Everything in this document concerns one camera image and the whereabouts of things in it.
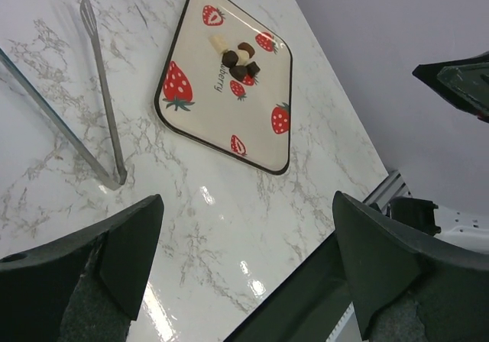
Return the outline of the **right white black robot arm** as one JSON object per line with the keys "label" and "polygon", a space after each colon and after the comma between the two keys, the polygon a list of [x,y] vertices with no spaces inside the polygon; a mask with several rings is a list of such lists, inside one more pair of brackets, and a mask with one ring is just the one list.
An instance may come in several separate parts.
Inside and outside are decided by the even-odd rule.
{"label": "right white black robot arm", "polygon": [[[421,64],[414,77],[452,107],[488,123],[488,54]],[[409,195],[387,203],[386,215],[425,234],[458,247],[488,252],[488,218],[456,211]]]}

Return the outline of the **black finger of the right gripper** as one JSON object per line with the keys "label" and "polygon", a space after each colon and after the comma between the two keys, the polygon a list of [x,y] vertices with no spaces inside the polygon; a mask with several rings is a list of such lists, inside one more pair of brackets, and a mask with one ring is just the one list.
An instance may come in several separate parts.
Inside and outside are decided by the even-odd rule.
{"label": "black finger of the right gripper", "polygon": [[488,52],[418,65],[412,72],[451,106],[488,123]]}

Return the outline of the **metal tweezers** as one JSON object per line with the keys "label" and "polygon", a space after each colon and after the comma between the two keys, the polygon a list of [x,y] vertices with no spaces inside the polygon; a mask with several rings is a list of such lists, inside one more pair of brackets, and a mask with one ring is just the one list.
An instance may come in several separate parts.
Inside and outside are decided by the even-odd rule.
{"label": "metal tweezers", "polygon": [[121,142],[118,135],[117,123],[115,120],[115,113],[112,106],[111,94],[108,87],[108,80],[104,67],[104,60],[102,56],[102,48],[100,44],[96,17],[90,0],[81,0],[79,5],[79,13],[86,33],[89,36],[89,40],[91,42],[92,50],[95,57],[96,69],[99,76],[99,82],[102,92],[102,102],[105,109],[108,132],[110,135],[112,150],[115,158],[115,168],[117,171],[117,177],[115,179],[112,178],[112,176],[104,169],[104,167],[96,159],[96,157],[91,154],[84,143],[73,133],[70,127],[54,111],[47,100],[39,93],[39,91],[35,89],[35,87],[29,82],[29,80],[20,71],[20,69],[16,67],[16,65],[12,62],[12,60],[7,56],[5,52],[1,52],[1,64],[24,88],[26,93],[30,97],[32,97],[34,102],[59,129],[64,137],[73,145],[76,152],[89,164],[99,181],[108,189],[116,190],[126,183],[128,172],[125,168]]}

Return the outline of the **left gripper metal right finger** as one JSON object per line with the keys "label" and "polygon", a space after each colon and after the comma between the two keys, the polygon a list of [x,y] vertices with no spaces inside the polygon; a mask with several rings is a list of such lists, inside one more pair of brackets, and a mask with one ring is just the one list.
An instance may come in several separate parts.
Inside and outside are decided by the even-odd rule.
{"label": "left gripper metal right finger", "polygon": [[390,219],[342,192],[332,211],[363,339],[488,339],[486,254]]}

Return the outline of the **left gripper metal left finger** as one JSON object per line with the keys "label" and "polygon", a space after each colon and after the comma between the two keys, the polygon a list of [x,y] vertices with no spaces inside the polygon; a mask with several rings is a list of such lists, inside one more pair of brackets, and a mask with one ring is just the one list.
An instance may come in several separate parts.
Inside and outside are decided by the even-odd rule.
{"label": "left gripper metal left finger", "polygon": [[164,216],[160,195],[1,260],[3,341],[125,341]]}

